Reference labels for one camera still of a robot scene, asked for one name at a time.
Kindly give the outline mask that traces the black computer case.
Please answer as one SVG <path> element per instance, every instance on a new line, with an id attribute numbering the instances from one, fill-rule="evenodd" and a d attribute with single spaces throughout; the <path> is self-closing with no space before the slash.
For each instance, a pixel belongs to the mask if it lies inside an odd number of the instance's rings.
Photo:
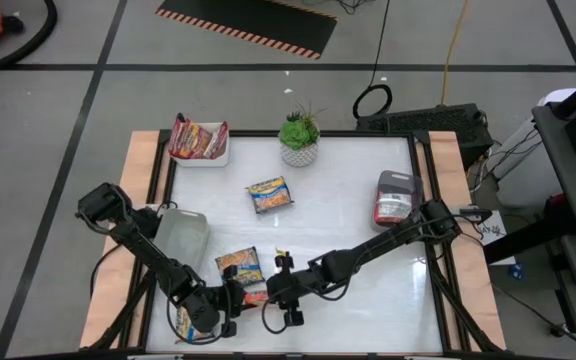
<path id="1" fill-rule="evenodd" d="M 494 144 L 485 119 L 476 104 L 467 103 L 364 117 L 357 121 L 356 129 L 382 133 L 454 132 L 463 167 L 468 169 Z"/>

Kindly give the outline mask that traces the clear plastic bin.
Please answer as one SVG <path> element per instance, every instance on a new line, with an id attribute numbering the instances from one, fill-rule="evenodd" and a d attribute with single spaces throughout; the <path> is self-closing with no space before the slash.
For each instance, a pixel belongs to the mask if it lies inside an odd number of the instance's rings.
<path id="1" fill-rule="evenodd" d="M 168 257 L 201 270 L 210 236 L 210 225 L 205 215 L 197 212 L 166 210 L 153 243 Z"/>

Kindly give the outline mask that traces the black hazard-striped floor mat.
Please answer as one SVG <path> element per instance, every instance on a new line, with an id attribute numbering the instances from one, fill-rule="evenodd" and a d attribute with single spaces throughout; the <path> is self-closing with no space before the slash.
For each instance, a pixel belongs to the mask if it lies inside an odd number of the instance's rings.
<path id="1" fill-rule="evenodd" d="M 338 23 L 332 15 L 279 0 L 163 0 L 155 14 L 315 60 Z"/>

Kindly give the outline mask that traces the grey translucent plastic bin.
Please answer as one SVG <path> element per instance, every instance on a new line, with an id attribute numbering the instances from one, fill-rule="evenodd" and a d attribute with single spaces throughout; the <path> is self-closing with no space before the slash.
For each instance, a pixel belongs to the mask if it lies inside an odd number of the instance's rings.
<path id="1" fill-rule="evenodd" d="M 409 215 L 411 215 L 421 203 L 421 198 L 423 197 L 423 185 L 421 179 L 417 176 L 391 170 L 384 170 L 381 172 L 377 183 L 375 203 L 379 192 L 410 195 L 412 197 L 412 211 Z M 402 222 L 401 221 L 396 224 L 391 224 L 390 226 L 380 226 L 375 223 L 373 215 L 371 227 L 375 231 L 383 231 L 386 228 L 393 227 Z"/>

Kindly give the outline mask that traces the red roast beef ramen pack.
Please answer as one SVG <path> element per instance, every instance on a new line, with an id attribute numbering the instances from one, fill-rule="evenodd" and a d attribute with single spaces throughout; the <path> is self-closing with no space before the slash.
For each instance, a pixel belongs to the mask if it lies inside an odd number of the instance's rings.
<path id="1" fill-rule="evenodd" d="M 216 159 L 225 152 L 229 127 L 226 122 L 222 122 L 219 127 L 212 132 L 212 137 L 203 155 L 207 159 Z"/>
<path id="2" fill-rule="evenodd" d="M 170 139 L 169 139 L 169 148 L 168 148 L 168 152 L 169 152 L 169 155 L 171 157 L 177 157 L 178 156 L 177 143 L 178 143 L 179 138 L 183 135 L 186 122 L 187 122 L 186 118 L 185 118 L 185 121 L 183 121 L 183 122 L 180 120 L 177 120 L 175 118 L 175 123 L 174 123 L 172 130 L 171 130 L 171 135 L 170 135 Z"/>
<path id="3" fill-rule="evenodd" d="M 203 158 L 212 134 L 199 124 L 187 121 L 180 138 L 179 156 L 185 159 Z"/>

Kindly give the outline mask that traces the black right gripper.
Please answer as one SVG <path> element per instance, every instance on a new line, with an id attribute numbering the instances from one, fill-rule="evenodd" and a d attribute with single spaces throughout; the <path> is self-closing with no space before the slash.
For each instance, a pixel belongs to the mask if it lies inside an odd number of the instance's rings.
<path id="1" fill-rule="evenodd" d="M 294 272 L 293 258 L 289 253 L 277 255 L 275 265 L 277 274 L 270 278 L 270 302 L 271 303 L 291 303 L 309 293 L 318 283 L 313 272 Z M 284 313 L 284 324 L 286 326 L 302 326 L 304 324 L 303 312 L 297 308 L 289 308 Z"/>

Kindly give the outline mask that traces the grey adapter box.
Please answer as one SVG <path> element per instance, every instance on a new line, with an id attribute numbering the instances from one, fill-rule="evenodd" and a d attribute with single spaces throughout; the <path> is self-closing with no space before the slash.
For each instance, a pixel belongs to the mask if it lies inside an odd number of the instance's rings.
<path id="1" fill-rule="evenodd" d="M 472 221 L 476 224 L 480 224 L 482 222 L 485 222 L 488 218 L 490 218 L 493 215 L 493 211 L 488 209 L 482 209 L 475 205 L 471 205 L 468 207 L 460 208 L 459 214 L 469 221 Z"/>

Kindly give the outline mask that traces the white paper sheet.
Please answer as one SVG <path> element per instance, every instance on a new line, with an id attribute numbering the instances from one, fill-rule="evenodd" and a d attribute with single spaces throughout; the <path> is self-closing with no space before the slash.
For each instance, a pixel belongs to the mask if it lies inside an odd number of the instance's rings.
<path id="1" fill-rule="evenodd" d="M 483 237 L 481 243 L 489 245 L 506 235 L 505 227 L 498 222 L 491 222 L 490 220 L 478 225 Z M 508 257 L 503 260 L 492 263 L 492 266 L 512 266 L 516 264 L 514 257 Z"/>

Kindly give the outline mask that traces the succulent plant in patterned pot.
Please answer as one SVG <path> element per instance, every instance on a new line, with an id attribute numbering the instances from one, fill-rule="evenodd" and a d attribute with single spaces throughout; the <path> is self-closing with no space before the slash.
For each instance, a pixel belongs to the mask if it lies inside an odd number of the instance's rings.
<path id="1" fill-rule="evenodd" d="M 286 115 L 278 139 L 281 158 L 288 165 L 305 167 L 316 159 L 321 137 L 317 115 L 310 106 L 302 104 L 297 104 L 296 109 Z"/>

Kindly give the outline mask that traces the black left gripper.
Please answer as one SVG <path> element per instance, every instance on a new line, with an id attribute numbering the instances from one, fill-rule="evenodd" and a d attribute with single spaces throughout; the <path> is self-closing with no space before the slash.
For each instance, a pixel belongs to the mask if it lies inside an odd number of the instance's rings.
<path id="1" fill-rule="evenodd" d="M 196 287 L 187 297 L 187 313 L 194 328 L 200 332 L 212 330 L 220 321 L 223 312 L 224 322 L 221 325 L 222 338 L 234 337 L 237 334 L 237 319 L 245 308 L 246 291 L 236 279 L 238 267 L 228 266 L 224 272 L 225 285 L 217 287 Z"/>

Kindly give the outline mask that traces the black desk leg beam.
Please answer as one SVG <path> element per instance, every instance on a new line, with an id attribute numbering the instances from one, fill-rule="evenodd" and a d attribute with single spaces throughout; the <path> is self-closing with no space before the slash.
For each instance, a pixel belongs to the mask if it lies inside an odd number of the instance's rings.
<path id="1" fill-rule="evenodd" d="M 487 264 L 513 257 L 564 235 L 576 235 L 576 217 L 564 194 L 550 197 L 543 217 L 483 247 Z"/>

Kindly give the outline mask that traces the white plastic bin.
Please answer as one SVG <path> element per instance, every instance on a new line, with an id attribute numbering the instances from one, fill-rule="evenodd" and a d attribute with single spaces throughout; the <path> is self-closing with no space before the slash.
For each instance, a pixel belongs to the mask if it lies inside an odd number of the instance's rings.
<path id="1" fill-rule="evenodd" d="M 221 123 L 197 123 L 206 131 L 212 134 Z M 178 165 L 182 167 L 224 167 L 229 161 L 230 152 L 230 135 L 228 134 L 227 144 L 225 146 L 225 152 L 216 159 L 196 158 L 196 159 L 185 159 L 179 156 L 180 138 L 178 140 L 178 156 L 171 157 Z"/>

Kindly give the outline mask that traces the light wooden side board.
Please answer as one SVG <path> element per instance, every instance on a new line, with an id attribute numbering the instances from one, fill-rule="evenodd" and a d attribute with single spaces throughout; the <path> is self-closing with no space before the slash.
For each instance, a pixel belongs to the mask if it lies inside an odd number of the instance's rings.
<path id="1" fill-rule="evenodd" d="M 164 199 L 169 167 L 167 142 L 169 132 L 135 131 L 125 154 L 121 178 L 116 182 L 131 198 L 135 207 L 157 205 Z M 131 289 L 136 270 L 134 256 L 119 248 L 114 240 L 104 239 L 103 254 L 94 292 L 88 308 L 80 345 L 97 341 L 119 314 Z"/>
<path id="2" fill-rule="evenodd" d="M 454 132 L 430 132 L 430 147 L 441 198 L 454 209 L 471 204 L 458 141 Z M 484 252 L 472 225 L 459 219 L 463 234 L 452 242 L 459 292 L 477 325 L 498 347 L 506 349 Z"/>

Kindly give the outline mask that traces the white computer tower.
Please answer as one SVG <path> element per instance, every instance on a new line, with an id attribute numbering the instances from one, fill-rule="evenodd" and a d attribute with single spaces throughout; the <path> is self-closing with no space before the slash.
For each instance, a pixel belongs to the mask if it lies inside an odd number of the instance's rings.
<path id="1" fill-rule="evenodd" d="M 486 168 L 494 178 L 500 180 L 540 144 L 541 136 L 536 123 L 529 118 L 490 155 Z"/>

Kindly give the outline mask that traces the blue soy sauce ramen pack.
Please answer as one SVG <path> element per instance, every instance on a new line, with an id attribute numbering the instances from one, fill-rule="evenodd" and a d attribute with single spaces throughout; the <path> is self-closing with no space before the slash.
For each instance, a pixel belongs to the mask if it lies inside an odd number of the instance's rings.
<path id="1" fill-rule="evenodd" d="M 176 332 L 189 342 L 203 342 L 215 337 L 213 330 L 209 332 L 198 331 L 191 322 L 191 319 L 185 308 L 180 307 L 176 319 Z"/>
<path id="2" fill-rule="evenodd" d="M 247 191 L 257 214 L 293 202 L 290 190 L 283 176 L 250 185 L 247 187 Z"/>
<path id="3" fill-rule="evenodd" d="M 264 281 L 255 247 L 249 247 L 217 257 L 215 262 L 223 279 L 224 270 L 228 266 L 236 265 L 238 267 L 238 274 L 236 279 L 243 286 L 254 285 Z"/>

